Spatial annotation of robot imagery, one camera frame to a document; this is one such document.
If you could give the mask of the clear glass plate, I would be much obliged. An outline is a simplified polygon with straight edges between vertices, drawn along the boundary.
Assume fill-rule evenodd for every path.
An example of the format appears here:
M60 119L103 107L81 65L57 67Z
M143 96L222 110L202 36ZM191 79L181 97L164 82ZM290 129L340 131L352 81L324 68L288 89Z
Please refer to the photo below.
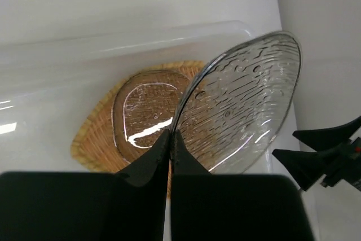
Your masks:
M112 106L113 141L131 163L147 152L172 122L190 79L178 72L139 72L119 89Z
M301 64L301 45L286 31L235 45L193 78L179 101L172 130L208 172L245 172L287 119Z

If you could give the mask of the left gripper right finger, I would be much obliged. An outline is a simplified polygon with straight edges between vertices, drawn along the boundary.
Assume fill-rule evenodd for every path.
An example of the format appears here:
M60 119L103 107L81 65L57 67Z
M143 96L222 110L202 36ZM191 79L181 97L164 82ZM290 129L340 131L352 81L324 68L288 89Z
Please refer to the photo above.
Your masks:
M211 174L173 134L172 240L314 240L293 182L270 174Z

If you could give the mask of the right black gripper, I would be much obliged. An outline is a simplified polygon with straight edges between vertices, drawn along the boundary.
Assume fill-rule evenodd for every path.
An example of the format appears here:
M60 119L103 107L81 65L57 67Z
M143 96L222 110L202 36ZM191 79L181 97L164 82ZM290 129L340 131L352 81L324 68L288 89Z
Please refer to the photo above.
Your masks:
M332 128L296 130L292 136L317 152L274 149L272 154L302 191L307 191L323 174L321 185L325 188L344 180L360 191L360 137L350 140L359 128L357 117ZM319 152L331 148L335 148L334 153Z

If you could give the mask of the triangular woven bamboo tray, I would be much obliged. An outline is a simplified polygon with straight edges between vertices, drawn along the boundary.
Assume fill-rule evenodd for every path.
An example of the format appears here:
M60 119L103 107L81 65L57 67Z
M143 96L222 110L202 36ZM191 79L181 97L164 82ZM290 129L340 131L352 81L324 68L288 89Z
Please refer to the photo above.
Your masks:
M181 61L158 64L139 72L156 69L178 71L186 75L191 82L203 66L202 61ZM120 156L113 141L112 106L120 87L133 75L121 80L106 93L73 139L72 157L91 171L116 173L130 164Z

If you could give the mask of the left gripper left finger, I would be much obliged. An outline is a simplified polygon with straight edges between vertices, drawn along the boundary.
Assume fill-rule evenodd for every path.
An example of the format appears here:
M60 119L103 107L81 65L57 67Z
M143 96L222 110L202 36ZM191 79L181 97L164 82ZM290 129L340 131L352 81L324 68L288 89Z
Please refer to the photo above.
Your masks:
M2 173L1 239L162 240L169 141L117 173Z

